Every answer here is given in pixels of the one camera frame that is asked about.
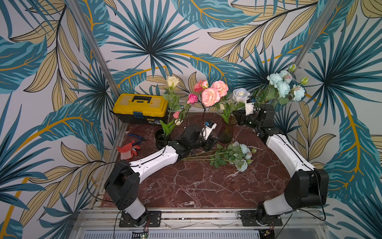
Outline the blue handled pliers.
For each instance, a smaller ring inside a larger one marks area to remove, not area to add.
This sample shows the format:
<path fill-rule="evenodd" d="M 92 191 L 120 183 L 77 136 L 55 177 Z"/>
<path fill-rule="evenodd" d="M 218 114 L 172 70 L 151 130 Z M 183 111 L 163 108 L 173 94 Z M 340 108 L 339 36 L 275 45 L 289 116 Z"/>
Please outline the blue handled pliers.
<path fill-rule="evenodd" d="M 139 144 L 139 143 L 146 141 L 146 139 L 144 137 L 136 135 L 136 134 L 128 133 L 127 136 L 134 137 L 136 139 L 136 141 L 135 141 L 136 144 Z"/>

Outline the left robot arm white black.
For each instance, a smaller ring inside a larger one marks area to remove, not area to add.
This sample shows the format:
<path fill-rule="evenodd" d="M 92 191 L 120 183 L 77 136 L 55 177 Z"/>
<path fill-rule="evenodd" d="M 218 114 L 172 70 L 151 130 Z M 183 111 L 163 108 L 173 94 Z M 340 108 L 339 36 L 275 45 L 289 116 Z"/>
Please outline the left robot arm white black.
<path fill-rule="evenodd" d="M 148 211 L 138 199 L 140 183 L 160 169 L 185 159 L 194 149 L 201 147 L 206 152 L 210 151 L 217 143 L 217 138 L 211 136 L 216 126 L 211 120 L 205 122 L 202 130 L 189 125 L 178 139 L 170 141 L 159 151 L 131 163 L 118 161 L 104 185 L 112 202 L 136 225 L 143 225 L 148 220 Z"/>

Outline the large pale blue rose stem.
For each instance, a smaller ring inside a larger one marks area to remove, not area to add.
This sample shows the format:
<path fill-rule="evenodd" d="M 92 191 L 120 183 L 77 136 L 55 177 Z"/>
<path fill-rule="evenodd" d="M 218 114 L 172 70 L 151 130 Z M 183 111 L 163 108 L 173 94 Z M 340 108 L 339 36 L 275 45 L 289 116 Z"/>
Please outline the large pale blue rose stem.
<path fill-rule="evenodd" d="M 202 161 L 202 160 L 211 160 L 213 162 L 223 162 L 235 163 L 239 161 L 251 160 L 253 155 L 256 154 L 258 148 L 254 146 L 247 146 L 245 144 L 239 145 L 218 145 L 217 149 L 214 149 L 209 152 L 203 152 L 200 154 L 195 154 L 194 156 L 188 156 L 183 159 L 183 161 Z"/>

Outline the right aluminium frame post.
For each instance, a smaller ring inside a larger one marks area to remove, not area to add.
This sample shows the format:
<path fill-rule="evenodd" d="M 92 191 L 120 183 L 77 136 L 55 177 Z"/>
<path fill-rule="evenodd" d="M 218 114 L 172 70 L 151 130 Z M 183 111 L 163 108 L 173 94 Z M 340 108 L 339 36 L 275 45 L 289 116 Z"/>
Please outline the right aluminium frame post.
<path fill-rule="evenodd" d="M 302 61 L 320 36 L 327 21 L 340 1 L 318 1 L 308 26 L 296 37 L 286 43 L 282 50 L 283 56 L 294 58 L 293 64 L 300 67 Z"/>

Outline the cream rose stem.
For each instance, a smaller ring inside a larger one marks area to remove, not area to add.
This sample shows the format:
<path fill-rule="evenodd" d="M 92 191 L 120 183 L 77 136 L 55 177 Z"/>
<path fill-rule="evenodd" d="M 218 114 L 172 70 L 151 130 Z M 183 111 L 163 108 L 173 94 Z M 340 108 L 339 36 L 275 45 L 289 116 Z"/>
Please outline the cream rose stem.
<path fill-rule="evenodd" d="M 166 114 L 169 118 L 163 122 L 160 120 L 162 126 L 163 140 L 168 140 L 171 132 L 176 126 L 179 126 L 185 118 L 184 107 L 180 104 L 180 97 L 175 93 L 175 88 L 180 83 L 180 80 L 176 76 L 169 76 L 166 79 L 168 87 L 165 89 L 164 99 L 168 101 L 168 111 Z"/>

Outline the light blue peony bunch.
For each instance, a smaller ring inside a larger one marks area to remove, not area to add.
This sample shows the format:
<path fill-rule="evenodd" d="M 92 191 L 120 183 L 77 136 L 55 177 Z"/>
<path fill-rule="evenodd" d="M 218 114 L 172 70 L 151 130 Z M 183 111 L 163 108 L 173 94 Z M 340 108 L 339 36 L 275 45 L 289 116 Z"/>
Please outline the light blue peony bunch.
<path fill-rule="evenodd" d="M 255 104 L 272 104 L 275 107 L 289 102 L 300 102 L 305 97 L 305 86 L 308 84 L 309 78 L 303 77 L 297 83 L 293 77 L 296 70 L 297 66 L 292 64 L 286 70 L 267 76 L 269 84 L 266 88 L 255 92 Z"/>

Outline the aluminium frame rail front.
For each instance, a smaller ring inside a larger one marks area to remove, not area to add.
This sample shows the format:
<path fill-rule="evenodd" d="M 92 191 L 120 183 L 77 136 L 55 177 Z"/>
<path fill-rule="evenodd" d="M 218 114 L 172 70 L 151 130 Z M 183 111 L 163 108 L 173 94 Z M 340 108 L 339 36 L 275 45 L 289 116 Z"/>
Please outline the aluminium frame rail front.
<path fill-rule="evenodd" d="M 71 239 L 330 239 L 328 225 L 317 219 L 318 210 L 281 215 L 280 226 L 245 226 L 242 209 L 159 208 L 160 216 L 146 228 L 124 222 L 121 212 L 99 208 L 81 212 L 69 235 Z"/>

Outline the black ceramic vase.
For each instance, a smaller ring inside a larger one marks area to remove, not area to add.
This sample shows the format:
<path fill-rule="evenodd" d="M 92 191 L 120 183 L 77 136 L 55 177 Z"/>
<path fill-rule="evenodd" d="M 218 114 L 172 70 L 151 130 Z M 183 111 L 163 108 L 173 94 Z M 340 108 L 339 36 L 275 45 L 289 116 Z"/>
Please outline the black ceramic vase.
<path fill-rule="evenodd" d="M 169 137 L 166 136 L 163 129 L 157 130 L 155 132 L 154 137 L 155 137 L 155 144 L 158 149 L 164 148 L 169 142 Z"/>

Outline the dark red glass vase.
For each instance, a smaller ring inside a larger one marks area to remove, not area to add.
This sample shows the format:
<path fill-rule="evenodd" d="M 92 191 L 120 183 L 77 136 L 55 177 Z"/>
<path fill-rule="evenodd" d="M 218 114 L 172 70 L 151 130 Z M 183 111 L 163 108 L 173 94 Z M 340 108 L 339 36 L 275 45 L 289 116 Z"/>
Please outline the dark red glass vase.
<path fill-rule="evenodd" d="M 233 139 L 233 129 L 236 124 L 236 119 L 234 115 L 230 115 L 228 122 L 223 121 L 222 126 L 218 132 L 218 140 L 223 144 L 228 144 Z"/>

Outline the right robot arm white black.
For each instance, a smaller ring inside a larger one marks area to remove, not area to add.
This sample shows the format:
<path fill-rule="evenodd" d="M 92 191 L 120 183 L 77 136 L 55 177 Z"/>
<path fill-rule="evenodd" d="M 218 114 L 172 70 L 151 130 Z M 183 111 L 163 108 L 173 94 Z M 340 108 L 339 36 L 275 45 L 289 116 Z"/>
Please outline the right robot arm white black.
<path fill-rule="evenodd" d="M 257 221 L 271 219 L 303 208 L 323 207 L 326 203 L 329 175 L 317 169 L 289 143 L 274 123 L 275 110 L 270 104 L 254 108 L 247 104 L 245 110 L 233 112 L 239 125 L 255 130 L 259 139 L 279 158 L 290 175 L 283 194 L 259 204 Z"/>

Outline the yellow black toolbox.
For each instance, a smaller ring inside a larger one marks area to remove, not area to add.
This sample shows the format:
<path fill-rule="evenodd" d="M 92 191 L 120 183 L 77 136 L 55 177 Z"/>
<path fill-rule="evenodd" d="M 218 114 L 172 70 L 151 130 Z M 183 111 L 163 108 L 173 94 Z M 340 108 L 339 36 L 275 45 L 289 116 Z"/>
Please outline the yellow black toolbox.
<path fill-rule="evenodd" d="M 162 96 L 121 94 L 114 104 L 113 114 L 123 123 L 154 124 L 168 120 L 168 101 Z"/>

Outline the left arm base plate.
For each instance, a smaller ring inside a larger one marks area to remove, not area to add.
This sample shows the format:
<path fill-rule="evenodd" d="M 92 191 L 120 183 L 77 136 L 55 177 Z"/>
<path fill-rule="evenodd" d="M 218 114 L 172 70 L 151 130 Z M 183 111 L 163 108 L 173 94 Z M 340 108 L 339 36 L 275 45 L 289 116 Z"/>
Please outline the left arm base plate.
<path fill-rule="evenodd" d="M 122 211 L 120 218 L 120 228 L 159 228 L 161 224 L 162 212 L 161 211 L 146 211 L 138 219 L 133 219 L 128 213 Z"/>

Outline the pink peach peony stem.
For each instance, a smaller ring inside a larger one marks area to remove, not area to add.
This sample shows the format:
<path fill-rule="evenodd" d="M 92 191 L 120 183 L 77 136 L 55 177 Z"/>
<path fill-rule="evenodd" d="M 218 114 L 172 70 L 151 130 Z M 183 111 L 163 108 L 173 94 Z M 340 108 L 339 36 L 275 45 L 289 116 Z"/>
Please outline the pink peach peony stem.
<path fill-rule="evenodd" d="M 229 87 L 224 81 L 216 81 L 211 87 L 202 92 L 202 103 L 205 107 L 212 107 L 228 93 Z"/>

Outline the lavender white rose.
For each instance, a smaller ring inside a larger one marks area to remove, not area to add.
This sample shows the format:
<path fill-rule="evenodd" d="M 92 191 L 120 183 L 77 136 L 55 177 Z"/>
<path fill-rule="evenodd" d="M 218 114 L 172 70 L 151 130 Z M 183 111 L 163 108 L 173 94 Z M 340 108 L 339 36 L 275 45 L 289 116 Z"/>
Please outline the lavender white rose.
<path fill-rule="evenodd" d="M 236 102 L 246 103 L 250 97 L 250 92 L 244 88 L 235 89 L 232 93 L 232 98 Z"/>

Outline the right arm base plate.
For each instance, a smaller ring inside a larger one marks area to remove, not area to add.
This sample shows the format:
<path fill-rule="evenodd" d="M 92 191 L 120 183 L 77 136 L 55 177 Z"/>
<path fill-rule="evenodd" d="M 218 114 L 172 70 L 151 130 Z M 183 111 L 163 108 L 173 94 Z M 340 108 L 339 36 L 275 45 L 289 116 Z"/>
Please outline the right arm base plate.
<path fill-rule="evenodd" d="M 270 216 L 261 210 L 242 210 L 239 211 L 238 217 L 244 227 L 273 227 L 283 225 L 279 215 Z"/>

